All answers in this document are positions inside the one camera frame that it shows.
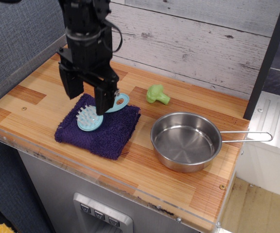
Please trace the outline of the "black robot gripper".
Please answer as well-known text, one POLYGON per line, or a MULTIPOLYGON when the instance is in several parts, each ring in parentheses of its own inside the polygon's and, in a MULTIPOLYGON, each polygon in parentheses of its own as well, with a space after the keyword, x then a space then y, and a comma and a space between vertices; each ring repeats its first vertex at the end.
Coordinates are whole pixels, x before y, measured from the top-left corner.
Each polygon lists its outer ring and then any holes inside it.
POLYGON ((112 32, 83 35, 66 33, 68 47, 59 49, 59 74, 67 96, 73 99, 84 91, 83 82, 92 85, 96 114, 113 107, 117 96, 118 75, 110 66, 112 32))

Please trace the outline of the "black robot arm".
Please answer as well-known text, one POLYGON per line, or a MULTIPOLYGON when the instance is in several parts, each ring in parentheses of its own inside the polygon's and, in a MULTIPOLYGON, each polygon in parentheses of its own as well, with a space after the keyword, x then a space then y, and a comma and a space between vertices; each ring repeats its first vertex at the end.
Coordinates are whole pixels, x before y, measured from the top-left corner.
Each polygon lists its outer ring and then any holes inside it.
POLYGON ((61 0, 59 2, 67 38, 60 48, 59 73, 66 94, 73 99, 84 91, 84 83, 94 87, 96 113, 103 115, 113 107, 119 93, 118 75, 110 66, 115 50, 112 30, 106 19, 111 13, 108 0, 61 0))

